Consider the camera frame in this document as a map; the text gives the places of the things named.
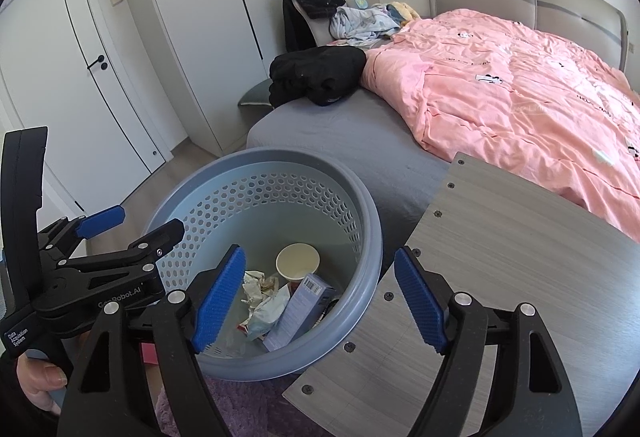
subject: human hand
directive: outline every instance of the human hand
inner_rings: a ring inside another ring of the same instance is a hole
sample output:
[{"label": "human hand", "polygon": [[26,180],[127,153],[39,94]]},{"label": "human hand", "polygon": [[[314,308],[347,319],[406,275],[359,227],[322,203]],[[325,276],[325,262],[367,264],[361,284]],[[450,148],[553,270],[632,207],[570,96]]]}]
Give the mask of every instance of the human hand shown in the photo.
[{"label": "human hand", "polygon": [[48,361],[31,359],[23,354],[18,358],[16,372],[20,387],[31,404],[60,415],[60,407],[49,392],[66,386],[66,376],[61,369]]}]

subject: gray bed sheet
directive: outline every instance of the gray bed sheet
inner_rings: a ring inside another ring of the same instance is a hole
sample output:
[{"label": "gray bed sheet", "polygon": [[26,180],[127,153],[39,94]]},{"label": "gray bed sheet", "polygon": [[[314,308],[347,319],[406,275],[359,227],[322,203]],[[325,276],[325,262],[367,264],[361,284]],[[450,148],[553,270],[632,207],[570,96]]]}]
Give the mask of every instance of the gray bed sheet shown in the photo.
[{"label": "gray bed sheet", "polygon": [[364,182],[378,208],[383,265],[403,246],[444,179],[449,163],[424,151],[400,115],[374,93],[356,90],[327,107],[308,99],[270,112],[247,147],[305,148],[334,157]]}]

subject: gray wooden table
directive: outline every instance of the gray wooden table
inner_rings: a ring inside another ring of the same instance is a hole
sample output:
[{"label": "gray wooden table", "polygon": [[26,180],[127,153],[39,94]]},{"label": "gray wooden table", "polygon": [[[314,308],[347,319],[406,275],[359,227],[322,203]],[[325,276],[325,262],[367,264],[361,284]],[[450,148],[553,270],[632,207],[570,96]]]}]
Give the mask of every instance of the gray wooden table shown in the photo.
[{"label": "gray wooden table", "polygon": [[[483,305],[532,303],[566,367],[585,437],[602,426],[640,368],[639,244],[535,184],[458,154],[408,245],[422,251],[425,269]],[[337,437],[404,437],[440,362],[391,268],[349,337],[285,397]],[[495,348],[486,347],[463,435],[479,428],[494,362]]]}]

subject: black jacket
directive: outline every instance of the black jacket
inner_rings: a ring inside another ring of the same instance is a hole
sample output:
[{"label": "black jacket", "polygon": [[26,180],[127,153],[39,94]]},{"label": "black jacket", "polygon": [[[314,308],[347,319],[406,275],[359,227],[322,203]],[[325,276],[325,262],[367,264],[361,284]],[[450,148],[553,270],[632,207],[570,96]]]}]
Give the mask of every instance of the black jacket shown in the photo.
[{"label": "black jacket", "polygon": [[316,105],[330,105],[357,87],[366,62],[364,51],[350,45],[281,54],[271,63],[269,101],[279,107],[306,96]]},{"label": "black jacket", "polygon": [[58,418],[31,404],[15,375],[16,361],[0,357],[0,429],[11,437],[55,437]]},{"label": "black jacket", "polygon": [[[297,0],[309,18],[331,18],[335,10],[345,5],[344,0]],[[284,37],[287,52],[310,49],[316,46],[316,40],[303,16],[293,6],[291,0],[282,0],[284,18]]]}]

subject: pink duvet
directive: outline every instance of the pink duvet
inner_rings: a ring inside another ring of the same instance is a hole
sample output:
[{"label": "pink duvet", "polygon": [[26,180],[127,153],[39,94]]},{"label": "pink duvet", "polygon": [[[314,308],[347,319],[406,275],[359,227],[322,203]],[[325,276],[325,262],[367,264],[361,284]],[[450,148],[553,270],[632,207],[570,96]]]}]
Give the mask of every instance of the pink duvet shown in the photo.
[{"label": "pink duvet", "polygon": [[362,84],[425,149],[464,152],[640,242],[640,112],[625,75],[558,36],[469,10],[414,20],[367,53]]}]

